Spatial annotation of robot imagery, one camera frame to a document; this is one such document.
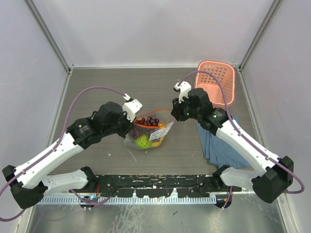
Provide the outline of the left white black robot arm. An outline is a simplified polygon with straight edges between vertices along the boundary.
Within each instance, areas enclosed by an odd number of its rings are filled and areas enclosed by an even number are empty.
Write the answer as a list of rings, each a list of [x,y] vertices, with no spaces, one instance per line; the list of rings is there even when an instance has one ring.
[[[2,172],[19,207],[27,209],[48,194],[65,190],[93,192],[97,188],[98,178],[88,166],[60,175],[50,175],[50,172],[104,137],[117,134],[125,138],[133,128],[136,113],[141,107],[136,100],[126,102],[123,106],[107,102],[90,117],[75,120],[63,136],[32,160],[17,167],[6,166]]]

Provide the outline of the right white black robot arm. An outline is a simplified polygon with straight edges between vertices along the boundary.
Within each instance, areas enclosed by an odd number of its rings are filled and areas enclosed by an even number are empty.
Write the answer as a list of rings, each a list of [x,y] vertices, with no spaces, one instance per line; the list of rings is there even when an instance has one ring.
[[[277,156],[250,137],[222,108],[214,108],[202,88],[175,86],[172,116],[177,121],[195,119],[212,135],[225,141],[253,168],[253,171],[222,166],[213,176],[218,191],[229,186],[250,188],[266,203],[272,203],[293,183],[294,162]]]

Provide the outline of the green custard apple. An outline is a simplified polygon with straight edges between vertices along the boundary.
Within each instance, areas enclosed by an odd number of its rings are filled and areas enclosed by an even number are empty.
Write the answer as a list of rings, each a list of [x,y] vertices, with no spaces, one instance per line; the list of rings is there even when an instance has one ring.
[[[143,134],[135,140],[136,145],[141,149],[148,149],[152,147],[152,142],[149,140],[149,136]]]

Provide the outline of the dark purple grape bunch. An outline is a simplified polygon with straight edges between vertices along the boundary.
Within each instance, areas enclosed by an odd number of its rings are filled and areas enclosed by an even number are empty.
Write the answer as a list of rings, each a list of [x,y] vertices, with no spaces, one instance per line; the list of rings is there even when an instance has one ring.
[[[155,115],[137,118],[134,121],[133,129],[129,132],[129,136],[136,140],[138,137],[146,134],[150,138],[152,133],[160,129],[159,124],[161,124],[160,120]]]

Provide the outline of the yellow orange mango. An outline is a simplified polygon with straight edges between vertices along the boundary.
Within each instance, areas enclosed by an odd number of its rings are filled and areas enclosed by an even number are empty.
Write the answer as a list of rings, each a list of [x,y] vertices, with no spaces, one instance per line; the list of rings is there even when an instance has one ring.
[[[160,129],[157,130],[156,132],[161,131],[161,135],[160,135],[160,138],[152,140],[152,147],[153,148],[160,146],[162,141],[164,140],[163,131],[165,129],[165,126],[164,126],[164,124],[159,124],[159,126],[160,126]]]

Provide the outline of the clear red zip top bag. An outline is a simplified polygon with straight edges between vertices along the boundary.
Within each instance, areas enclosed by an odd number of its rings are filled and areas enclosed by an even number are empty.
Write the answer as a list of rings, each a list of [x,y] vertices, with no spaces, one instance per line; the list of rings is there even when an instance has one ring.
[[[142,114],[134,120],[133,129],[124,139],[125,145],[146,150],[159,147],[174,124],[171,109]]]

